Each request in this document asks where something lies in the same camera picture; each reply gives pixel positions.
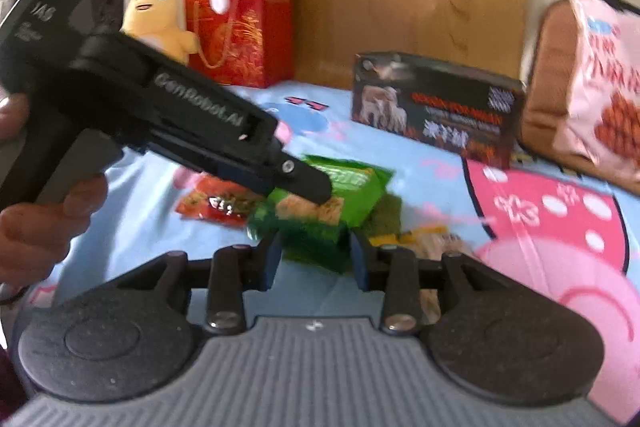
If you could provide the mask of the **magenta sleeve forearm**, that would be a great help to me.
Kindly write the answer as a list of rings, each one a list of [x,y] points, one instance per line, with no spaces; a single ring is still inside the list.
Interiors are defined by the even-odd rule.
[[[26,395],[6,350],[0,349],[0,418],[8,419],[25,402]]]

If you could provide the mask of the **person's left hand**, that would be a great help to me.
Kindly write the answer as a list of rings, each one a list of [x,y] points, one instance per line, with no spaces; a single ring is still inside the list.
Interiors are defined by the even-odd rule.
[[[106,178],[97,173],[77,183],[61,204],[22,202],[2,210],[1,282],[24,287],[47,279],[106,198]]]

